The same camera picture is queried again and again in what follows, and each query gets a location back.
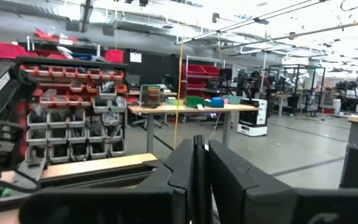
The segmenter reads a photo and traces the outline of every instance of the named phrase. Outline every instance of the concrete floor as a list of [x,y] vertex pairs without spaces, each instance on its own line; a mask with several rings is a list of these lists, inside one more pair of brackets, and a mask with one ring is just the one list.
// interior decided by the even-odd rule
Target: concrete floor
[[[335,189],[339,185],[350,123],[346,118],[302,118],[273,116],[268,119],[268,135],[247,137],[231,130],[230,149],[268,174],[293,187]],[[212,123],[179,124],[177,144],[194,135],[209,138]],[[174,127],[155,127],[155,135],[173,146]],[[222,129],[211,139],[221,141]],[[145,152],[146,132],[141,127],[127,130],[128,154]],[[171,150],[154,139],[154,154],[164,159]]]

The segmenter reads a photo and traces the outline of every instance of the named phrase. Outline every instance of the storage bin rack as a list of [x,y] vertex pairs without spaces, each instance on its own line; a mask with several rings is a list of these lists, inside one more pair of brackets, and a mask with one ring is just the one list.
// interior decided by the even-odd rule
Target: storage bin rack
[[[37,94],[32,99],[25,101],[25,114],[27,115],[25,121],[28,125],[26,141],[29,145],[27,150],[31,151],[40,146],[48,148],[49,159],[52,163],[125,155],[125,125],[123,125],[126,119],[125,99],[117,96],[117,93],[108,94],[107,97],[103,97],[107,99],[108,103],[102,110],[98,110],[100,108],[94,103],[95,99],[100,97],[98,85],[108,80],[122,80],[127,68],[126,64],[38,57],[17,57],[17,64],[21,72],[32,74],[40,82],[39,89],[36,91]],[[109,69],[115,69],[117,72],[115,74],[104,72]],[[74,84],[73,80],[84,84]],[[56,95],[43,95],[50,90],[54,90]],[[123,105],[117,105],[116,100],[118,98],[123,100]],[[31,122],[29,108],[33,103],[40,103],[48,110],[45,122]],[[54,121],[52,113],[56,111],[68,115],[65,115],[64,120]],[[115,117],[118,119],[115,121],[103,120],[104,117],[106,118],[105,113],[117,114]],[[89,116],[99,116],[102,135],[98,138],[89,136],[86,127],[86,120]],[[118,129],[115,136],[105,134],[110,126]],[[57,128],[65,130],[64,137],[53,138],[53,130]],[[74,136],[73,128],[80,128],[82,134]],[[35,131],[45,133],[45,135],[33,139],[32,134]],[[85,153],[75,154],[73,152],[74,144],[85,144]],[[114,145],[119,146],[116,149],[121,149],[121,151],[112,149]]]
[[[211,62],[212,65],[190,64],[190,60]],[[219,79],[219,68],[224,68],[225,64],[225,60],[186,56],[185,63],[180,61],[180,66],[182,66],[181,84],[183,86],[180,97],[184,98],[186,95],[192,95],[205,98],[206,96],[203,92],[207,88],[205,81]]]

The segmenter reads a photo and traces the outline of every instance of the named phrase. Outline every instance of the ceiling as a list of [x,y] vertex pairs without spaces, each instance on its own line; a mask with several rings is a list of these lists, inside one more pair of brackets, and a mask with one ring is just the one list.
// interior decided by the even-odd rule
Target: ceiling
[[[117,25],[118,29],[157,34],[178,41],[261,17],[293,4],[301,7],[314,2],[318,0],[149,0],[146,7],[140,7],[139,0],[133,0],[132,4],[123,0],[0,0],[0,9],[67,21]],[[358,8],[343,11],[342,2],[345,10],[358,6],[358,0],[329,0],[267,19],[268,24],[255,22],[197,41],[206,47],[228,47],[265,40],[264,43],[247,45],[243,49],[234,47],[224,52],[241,57],[236,52],[251,54],[269,50],[285,57],[309,57],[334,62],[336,66],[338,62],[358,66],[358,26],[304,35],[293,40],[271,41],[290,33],[300,34],[358,22]],[[93,8],[86,13],[81,4]],[[212,22],[213,13],[220,16],[216,23]]]

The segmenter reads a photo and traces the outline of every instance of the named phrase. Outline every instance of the gray floor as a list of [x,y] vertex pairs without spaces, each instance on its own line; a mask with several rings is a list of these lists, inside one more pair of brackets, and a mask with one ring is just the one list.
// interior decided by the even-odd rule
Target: gray floor
[[[239,134],[235,125],[231,130],[230,149],[291,186],[334,189],[341,178],[349,127],[346,118],[274,116],[268,120],[268,135],[264,137]],[[179,124],[177,144],[196,134],[208,139],[212,133],[212,123]],[[155,135],[173,146],[173,126],[155,127]],[[221,129],[211,136],[220,141],[221,138]],[[142,128],[128,129],[126,139],[130,139],[127,141],[129,154],[145,152],[146,132]],[[154,139],[154,154],[158,158],[164,159],[170,152]]]

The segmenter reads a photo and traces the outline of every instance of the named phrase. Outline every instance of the white wall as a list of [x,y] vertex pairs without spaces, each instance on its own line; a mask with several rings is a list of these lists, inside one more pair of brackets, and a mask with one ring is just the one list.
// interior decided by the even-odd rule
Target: white wall
[[[72,37],[87,37],[89,40],[103,46],[114,46],[116,39],[115,37],[103,35],[101,27],[96,25],[89,26],[86,33],[69,32],[65,30],[65,23],[63,21],[54,21],[25,15],[21,15],[20,18],[14,13],[0,11],[0,41],[25,41],[26,37],[35,31],[35,28],[47,32],[52,29],[52,27],[55,27],[56,33],[63,32],[65,35]],[[119,48],[147,50],[165,54],[180,54],[180,46],[174,45],[173,41],[166,37],[124,30],[119,30],[116,35],[117,46]],[[212,49],[211,47],[206,47],[196,42],[185,44],[184,54],[199,57],[220,57],[218,49]],[[223,52],[223,59],[225,59],[227,63],[255,67],[261,67],[263,65],[263,53],[258,54],[257,57],[250,55],[228,57],[228,54],[232,54],[232,50]],[[276,55],[269,54],[267,57],[267,65],[280,64],[280,62],[281,58]]]

